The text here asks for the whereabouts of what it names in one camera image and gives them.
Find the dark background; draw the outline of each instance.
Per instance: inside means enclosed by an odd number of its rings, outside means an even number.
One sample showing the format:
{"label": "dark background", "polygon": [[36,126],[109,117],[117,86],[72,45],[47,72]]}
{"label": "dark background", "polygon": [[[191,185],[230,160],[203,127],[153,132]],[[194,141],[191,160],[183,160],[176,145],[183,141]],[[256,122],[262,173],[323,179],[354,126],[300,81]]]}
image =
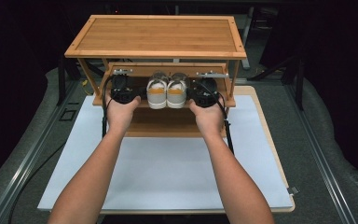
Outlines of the dark background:
{"label": "dark background", "polygon": [[[181,10],[194,12],[197,1],[185,2]],[[236,14],[247,7],[198,5],[197,12]],[[134,7],[103,1],[0,0],[0,167],[43,99],[46,72],[58,66],[90,14],[115,13],[174,14],[174,6],[170,1]],[[261,63],[270,67],[296,54],[314,21],[317,29],[303,58],[305,75],[324,99],[345,158],[358,169],[358,1],[281,6]]]}

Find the person's left hand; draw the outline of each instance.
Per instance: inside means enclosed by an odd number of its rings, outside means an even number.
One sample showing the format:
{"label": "person's left hand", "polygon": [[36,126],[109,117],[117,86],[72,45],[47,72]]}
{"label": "person's left hand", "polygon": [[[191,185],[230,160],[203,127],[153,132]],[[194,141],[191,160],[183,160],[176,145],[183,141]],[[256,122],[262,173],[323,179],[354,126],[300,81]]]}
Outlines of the person's left hand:
{"label": "person's left hand", "polygon": [[107,121],[109,127],[117,127],[123,131],[127,131],[132,121],[133,111],[141,103],[141,97],[136,96],[128,104],[120,104],[112,99],[110,101],[110,94],[106,94],[107,107]]}

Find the person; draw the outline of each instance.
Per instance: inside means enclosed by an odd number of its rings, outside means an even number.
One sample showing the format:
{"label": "person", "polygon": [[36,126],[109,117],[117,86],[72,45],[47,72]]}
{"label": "person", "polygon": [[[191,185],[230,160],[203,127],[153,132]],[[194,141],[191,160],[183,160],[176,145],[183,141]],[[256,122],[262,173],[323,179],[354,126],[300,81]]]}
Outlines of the person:
{"label": "person", "polygon": [[[111,100],[109,129],[93,153],[64,188],[48,223],[96,223],[115,169],[121,142],[141,98],[122,105]],[[266,199],[221,137],[223,113],[215,104],[202,108],[190,100],[200,133],[208,148],[216,184],[230,223],[274,223]]]}

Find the hand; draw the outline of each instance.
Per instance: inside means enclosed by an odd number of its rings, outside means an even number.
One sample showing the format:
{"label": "hand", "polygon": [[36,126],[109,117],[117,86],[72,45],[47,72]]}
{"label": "hand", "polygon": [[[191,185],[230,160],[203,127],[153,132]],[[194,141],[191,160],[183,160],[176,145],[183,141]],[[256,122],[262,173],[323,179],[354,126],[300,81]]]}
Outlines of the hand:
{"label": "hand", "polygon": [[141,97],[136,96],[128,104],[120,104],[115,100],[111,100],[110,93],[106,94],[107,121],[109,127],[117,127],[124,132],[130,127],[133,111],[141,103]]}
{"label": "hand", "polygon": [[[223,99],[219,98],[220,104],[223,104]],[[203,136],[207,134],[219,134],[223,127],[223,113],[218,104],[214,104],[210,107],[202,108],[197,106],[191,99],[190,110],[196,116],[197,126]]]}

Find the pair of shoes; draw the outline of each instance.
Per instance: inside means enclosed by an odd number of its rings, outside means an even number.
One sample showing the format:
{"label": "pair of shoes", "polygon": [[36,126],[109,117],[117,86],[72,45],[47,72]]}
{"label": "pair of shoes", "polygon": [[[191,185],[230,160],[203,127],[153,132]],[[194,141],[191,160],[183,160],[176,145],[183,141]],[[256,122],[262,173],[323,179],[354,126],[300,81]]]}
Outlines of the pair of shoes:
{"label": "pair of shoes", "polygon": [[150,108],[162,109],[182,108],[186,102],[187,75],[175,73],[168,78],[163,72],[157,71],[146,87],[147,101]]}

